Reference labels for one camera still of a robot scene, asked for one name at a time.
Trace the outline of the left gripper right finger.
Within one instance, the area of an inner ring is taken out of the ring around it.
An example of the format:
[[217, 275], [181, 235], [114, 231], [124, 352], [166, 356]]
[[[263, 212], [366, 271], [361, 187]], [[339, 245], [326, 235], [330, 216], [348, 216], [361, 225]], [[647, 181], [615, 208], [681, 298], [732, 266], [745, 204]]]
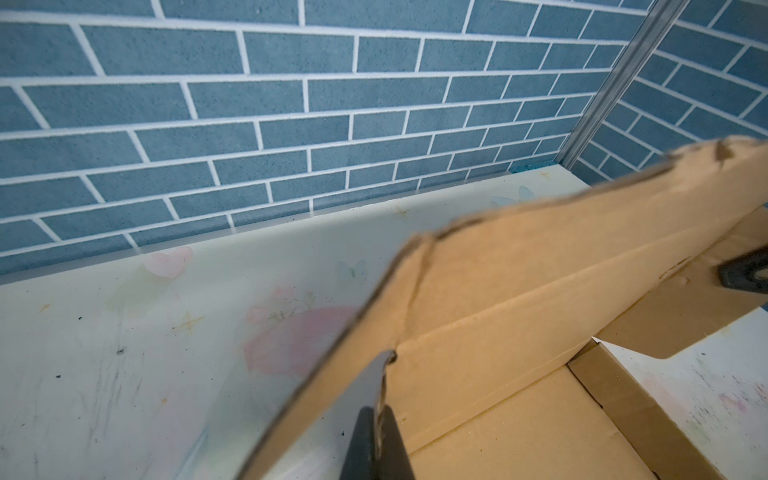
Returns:
[[377, 478], [415, 480], [408, 453], [392, 408], [386, 405], [377, 430]]

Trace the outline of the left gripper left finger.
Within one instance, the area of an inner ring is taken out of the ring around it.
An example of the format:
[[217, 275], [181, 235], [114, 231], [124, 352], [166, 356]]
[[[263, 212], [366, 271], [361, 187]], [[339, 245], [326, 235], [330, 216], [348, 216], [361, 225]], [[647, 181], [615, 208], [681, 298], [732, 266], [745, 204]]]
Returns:
[[375, 480], [377, 465], [374, 438], [374, 410], [363, 407], [358, 413], [344, 458], [340, 480]]

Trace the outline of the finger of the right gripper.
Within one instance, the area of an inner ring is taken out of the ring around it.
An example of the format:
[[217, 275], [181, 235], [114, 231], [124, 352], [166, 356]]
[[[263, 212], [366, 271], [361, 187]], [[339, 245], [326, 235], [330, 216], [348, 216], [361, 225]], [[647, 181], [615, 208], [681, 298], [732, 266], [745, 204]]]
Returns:
[[725, 288], [750, 293], [767, 293], [767, 247], [756, 249], [722, 263], [718, 279]]

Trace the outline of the brown cardboard box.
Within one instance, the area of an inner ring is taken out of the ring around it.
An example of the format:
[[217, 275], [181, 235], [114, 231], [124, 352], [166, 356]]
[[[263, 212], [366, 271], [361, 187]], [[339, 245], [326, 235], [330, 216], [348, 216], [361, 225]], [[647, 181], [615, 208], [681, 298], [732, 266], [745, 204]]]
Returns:
[[415, 479], [716, 479], [609, 352], [668, 358], [760, 307], [767, 144], [731, 136], [412, 238], [239, 470], [261, 479], [379, 353]]

